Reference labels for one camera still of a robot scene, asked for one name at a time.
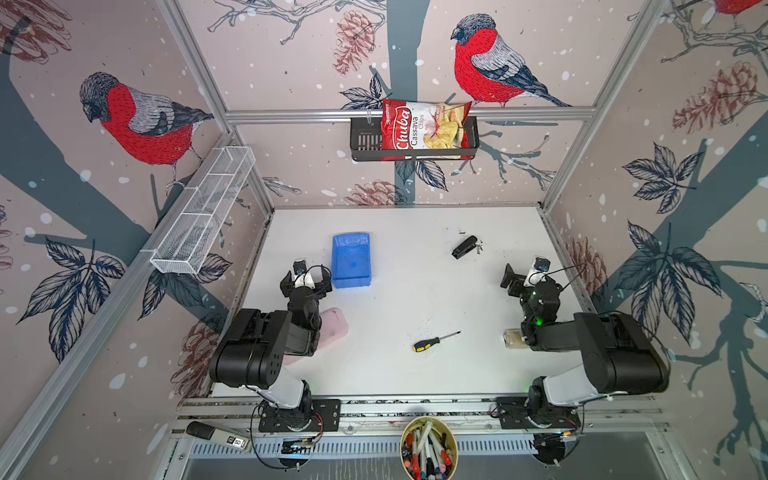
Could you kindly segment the yellow black handled screwdriver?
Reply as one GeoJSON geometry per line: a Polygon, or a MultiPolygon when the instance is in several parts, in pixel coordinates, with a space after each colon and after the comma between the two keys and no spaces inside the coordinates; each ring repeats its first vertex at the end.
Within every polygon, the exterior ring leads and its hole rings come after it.
{"type": "Polygon", "coordinates": [[[442,340],[445,340],[447,338],[450,338],[459,334],[460,334],[460,331],[456,331],[442,337],[432,337],[428,339],[419,340],[412,345],[412,349],[414,352],[421,353],[434,347],[437,344],[440,344],[442,340]]]}

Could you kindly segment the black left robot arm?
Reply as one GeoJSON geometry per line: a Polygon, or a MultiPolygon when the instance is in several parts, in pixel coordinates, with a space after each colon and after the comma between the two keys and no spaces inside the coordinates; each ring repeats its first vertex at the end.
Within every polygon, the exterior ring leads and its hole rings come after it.
{"type": "Polygon", "coordinates": [[[209,365],[212,382],[243,387],[262,399],[256,408],[261,433],[338,429],[340,402],[313,399],[307,381],[283,367],[287,356],[311,357],[316,353],[323,325],[319,301],[332,291],[327,267],[316,267],[321,273],[316,281],[304,262],[294,266],[297,270],[280,282],[287,307],[272,312],[239,310],[209,365]]]}

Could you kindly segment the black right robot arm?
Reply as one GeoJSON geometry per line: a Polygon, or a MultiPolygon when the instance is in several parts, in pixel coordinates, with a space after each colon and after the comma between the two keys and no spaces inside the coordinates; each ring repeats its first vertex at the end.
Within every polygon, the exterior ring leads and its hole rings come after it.
{"type": "Polygon", "coordinates": [[[612,395],[662,393],[670,367],[643,326],[626,313],[576,312],[559,321],[565,287],[549,275],[550,261],[537,257],[527,274],[507,264],[500,287],[519,300],[523,321],[504,332],[508,349],[580,354],[581,363],[533,380],[522,397],[501,397],[494,415],[504,428],[578,428],[577,409],[612,395]]]}

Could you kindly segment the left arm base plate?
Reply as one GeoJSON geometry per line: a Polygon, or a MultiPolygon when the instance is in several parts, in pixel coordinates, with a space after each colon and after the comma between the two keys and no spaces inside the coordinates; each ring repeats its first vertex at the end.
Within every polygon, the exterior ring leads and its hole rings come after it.
{"type": "Polygon", "coordinates": [[[280,409],[266,401],[257,409],[259,433],[336,432],[339,428],[341,401],[313,399],[296,409],[280,409]]]}

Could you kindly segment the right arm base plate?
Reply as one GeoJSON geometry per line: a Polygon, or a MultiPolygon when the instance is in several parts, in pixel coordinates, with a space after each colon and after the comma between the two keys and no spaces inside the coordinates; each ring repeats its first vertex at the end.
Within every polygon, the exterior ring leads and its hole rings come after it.
{"type": "Polygon", "coordinates": [[[504,430],[558,429],[580,430],[578,409],[554,406],[547,402],[534,406],[527,397],[498,397],[489,412],[504,430]]]}

